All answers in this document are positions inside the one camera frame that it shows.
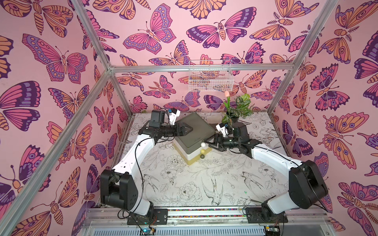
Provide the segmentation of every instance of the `purple butterfly wing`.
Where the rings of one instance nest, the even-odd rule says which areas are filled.
[[[96,205],[95,202],[93,201],[85,201],[84,204],[81,206],[77,216],[76,216],[76,219],[75,219],[75,222],[73,224],[73,228],[72,228],[72,233],[71,233],[71,236],[76,236],[81,228],[83,227],[84,225],[84,221],[87,217],[87,211],[94,207]]]
[[[255,42],[245,55],[245,62],[248,64],[262,63],[261,57],[264,55],[265,51],[261,47],[262,45],[260,43]]]
[[[113,134],[108,142],[108,153],[109,153],[109,159],[112,159],[114,157],[114,147],[117,143],[117,134]]]
[[[378,31],[373,34],[372,38],[367,43],[362,55],[378,62]]]
[[[304,156],[310,155],[311,153],[314,152],[314,149],[311,147],[311,145],[307,141],[297,138],[295,142],[298,144]]]
[[[104,145],[97,144],[93,146],[90,150],[90,155],[93,156],[95,160],[100,160],[101,167],[106,164],[107,157]]]
[[[188,29],[186,34],[192,40],[196,41],[197,43],[201,43],[217,30],[218,28],[212,25],[200,25]]]
[[[365,78],[378,73],[378,64],[364,58],[355,61],[355,68],[357,69],[355,79]]]
[[[87,193],[91,193],[91,189],[93,187],[93,184],[95,183],[97,176],[98,176],[97,168],[94,164],[91,164],[88,170],[88,175],[87,175]]]
[[[318,166],[322,177],[324,177],[328,171],[328,155],[321,152],[319,156],[314,158],[314,162]]]
[[[225,27],[244,27],[248,28],[253,19],[256,15],[256,8],[255,7],[249,7],[245,8],[237,13],[235,13],[233,16],[231,16],[225,23]]]
[[[35,81],[18,83],[6,90],[0,97],[0,108],[37,107],[41,97],[41,88]]]
[[[213,111],[217,110],[222,106],[223,101],[219,97],[213,95],[205,95],[203,96],[205,103],[208,104],[206,107],[212,109]]]
[[[185,96],[186,103],[191,107],[197,107],[201,104],[199,103],[198,99],[200,98],[200,92],[189,92]]]
[[[352,182],[350,183],[350,188],[353,194],[360,200],[373,201],[378,199],[378,186],[376,185],[363,186],[360,183]]]
[[[332,201],[329,194],[327,194],[324,198],[320,199],[320,204],[329,212],[332,213]]]
[[[294,52],[301,48],[302,43],[305,41],[307,34],[296,37],[290,44],[288,51]]]
[[[0,183],[0,219],[16,198],[14,191],[11,190],[11,188],[12,187],[8,184]]]
[[[368,236],[376,236],[373,226],[370,223],[366,215],[357,207],[350,207],[348,209],[348,214],[350,218],[359,223],[362,229],[365,231]]]
[[[337,197],[337,200],[338,200],[339,203],[340,203],[343,207],[345,207],[345,208],[348,208],[348,207],[351,207],[351,206],[354,205],[354,204],[353,204],[352,202],[350,202],[349,200],[347,200],[347,199],[345,199],[345,198],[343,198],[343,197],[340,197],[340,196]]]
[[[356,197],[347,183],[339,183],[339,187],[352,197]]]

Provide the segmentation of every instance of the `orange butterfly wing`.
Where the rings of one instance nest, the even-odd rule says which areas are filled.
[[[91,124],[84,127],[81,132],[77,135],[76,142],[75,142],[75,150],[74,150],[74,156],[77,159],[84,159],[84,155],[87,152],[87,144],[89,142],[89,139],[91,138],[92,134],[92,126]]]
[[[11,15],[25,17],[31,11],[31,1],[18,2],[16,0],[1,1],[1,6]]]
[[[267,70],[259,70],[258,72],[254,73],[251,77],[249,77],[245,82],[244,85],[249,88],[258,88],[262,84],[262,78],[266,74]]]
[[[76,203],[79,198],[79,189],[77,185],[80,178],[80,167],[76,168],[68,178],[62,193],[60,194],[58,203],[61,207],[70,207]]]
[[[50,229],[50,225],[50,211],[45,211],[18,223],[11,236],[46,236]]]
[[[315,125],[312,123],[312,121],[306,114],[302,114],[299,116],[297,120],[297,128],[300,131],[305,130],[307,133],[314,137],[318,136],[318,131],[316,130]]]

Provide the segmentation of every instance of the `pink butterfly wallpaper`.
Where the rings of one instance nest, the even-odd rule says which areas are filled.
[[[339,235],[378,233],[377,10],[378,1],[339,1],[307,55],[313,72],[294,77],[274,112],[290,155],[326,180],[322,205]]]
[[[1,1],[0,7],[0,21],[7,22],[0,27],[0,219],[104,72],[93,51],[83,49],[85,33],[67,1],[28,4],[16,0],[12,4],[13,8]],[[99,32],[107,39],[105,31]],[[94,106],[123,111],[110,84]],[[111,131],[103,134],[96,118],[91,107],[13,235],[76,235],[80,231],[85,214],[81,208],[94,206],[99,196],[96,178],[112,163],[109,155],[107,164],[100,165],[91,156],[91,148],[115,135],[116,141],[106,148],[107,153],[116,150],[117,127],[124,129],[128,120],[116,113]],[[56,204],[50,207],[56,192]],[[31,218],[37,218],[41,228],[25,230]]]

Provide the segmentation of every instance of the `wire basket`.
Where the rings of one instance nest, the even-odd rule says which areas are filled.
[[[189,91],[225,92],[232,90],[234,78],[231,74],[230,64],[208,65],[209,69],[204,69],[206,65],[203,64],[203,60],[191,62],[200,64],[201,68],[189,65]]]

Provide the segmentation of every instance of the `butterfly antenna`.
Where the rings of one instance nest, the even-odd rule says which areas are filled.
[[[335,80],[331,85],[330,85],[330,89],[334,89],[334,88],[338,88],[340,86],[337,86],[337,87],[334,87],[334,88],[331,88],[331,86],[336,82],[337,80]]]
[[[13,165],[11,165],[11,168],[12,168],[12,170],[13,170],[13,176],[14,176],[13,179],[7,179],[7,178],[5,178],[4,176],[2,176],[1,174],[0,174],[0,177],[3,178],[3,179],[6,179],[6,180],[10,180],[10,181],[13,181],[14,179],[16,179],[16,174],[14,173]]]
[[[249,75],[249,74],[247,74],[246,76],[248,76],[248,75]],[[242,82],[243,82],[244,78],[245,78],[245,76],[243,77]]]
[[[59,189],[59,187],[60,187],[60,185],[61,185],[62,183],[63,183],[63,181],[60,182],[58,188],[57,188],[56,191],[55,191],[55,198],[54,198],[54,201],[55,201],[56,197],[58,196],[58,189]],[[49,204],[49,205],[46,205],[46,204],[42,203],[42,204],[36,205],[35,207],[30,208],[30,210],[32,211],[34,208],[36,208],[37,206],[40,206],[40,205],[50,206],[50,204]]]
[[[58,51],[60,52],[61,55],[63,55],[63,53],[59,50],[59,48],[57,46],[55,46],[56,49],[58,49]]]

